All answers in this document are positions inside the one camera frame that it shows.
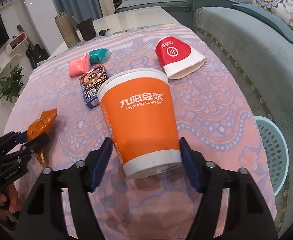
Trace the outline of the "person's left hand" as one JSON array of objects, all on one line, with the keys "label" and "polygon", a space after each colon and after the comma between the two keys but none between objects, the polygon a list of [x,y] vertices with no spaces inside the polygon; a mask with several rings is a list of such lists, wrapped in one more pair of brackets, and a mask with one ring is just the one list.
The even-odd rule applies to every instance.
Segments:
[{"label": "person's left hand", "polygon": [[[7,201],[7,197],[9,197],[10,204],[9,204],[9,211],[11,213],[16,213],[21,211],[21,200],[18,195],[18,191],[14,184],[10,184],[7,187],[7,193],[3,194],[0,192],[0,204],[5,203]],[[8,219],[7,214],[3,209],[0,207],[0,220],[6,221]]]}]

